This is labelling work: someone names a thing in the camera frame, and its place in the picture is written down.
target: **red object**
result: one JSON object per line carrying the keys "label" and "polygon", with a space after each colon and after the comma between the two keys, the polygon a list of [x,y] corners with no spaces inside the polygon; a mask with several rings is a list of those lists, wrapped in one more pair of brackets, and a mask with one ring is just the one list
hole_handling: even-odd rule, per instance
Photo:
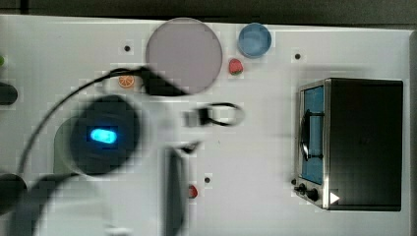
{"label": "red object", "polygon": [[199,194],[199,191],[197,191],[197,188],[194,185],[190,185],[188,187],[188,198],[194,199]]}
{"label": "red object", "polygon": [[238,59],[231,59],[229,62],[229,73],[233,76],[237,76],[243,72],[243,65]]}

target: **oven window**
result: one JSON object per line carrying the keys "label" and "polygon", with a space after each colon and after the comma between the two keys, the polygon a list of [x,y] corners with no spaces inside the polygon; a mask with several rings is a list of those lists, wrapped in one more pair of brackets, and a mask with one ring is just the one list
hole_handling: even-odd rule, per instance
{"label": "oven window", "polygon": [[[325,112],[324,87],[304,90],[304,114]],[[324,116],[311,115],[308,160],[303,159],[302,178],[322,185],[323,182],[323,121]]]}

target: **dark background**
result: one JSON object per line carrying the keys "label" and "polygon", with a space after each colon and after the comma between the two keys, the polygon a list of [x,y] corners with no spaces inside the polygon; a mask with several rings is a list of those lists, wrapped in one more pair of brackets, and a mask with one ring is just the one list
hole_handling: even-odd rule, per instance
{"label": "dark background", "polygon": [[[417,0],[0,0],[0,14],[417,30]],[[411,205],[417,195],[417,34],[411,42]],[[417,211],[411,235],[417,235]]]}

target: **orange object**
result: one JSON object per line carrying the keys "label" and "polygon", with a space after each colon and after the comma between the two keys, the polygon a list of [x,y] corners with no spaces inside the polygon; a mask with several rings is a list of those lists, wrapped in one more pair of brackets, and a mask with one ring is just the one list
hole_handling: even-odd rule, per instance
{"label": "orange object", "polygon": [[119,86],[123,89],[132,88],[134,84],[135,84],[135,77],[133,76],[119,77]]}

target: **oven door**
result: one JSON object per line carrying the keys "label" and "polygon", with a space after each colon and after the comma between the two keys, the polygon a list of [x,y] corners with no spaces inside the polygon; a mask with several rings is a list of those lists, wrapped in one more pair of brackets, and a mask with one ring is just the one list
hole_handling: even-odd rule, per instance
{"label": "oven door", "polygon": [[323,184],[325,117],[324,86],[302,90],[300,115],[300,177],[318,185]]}

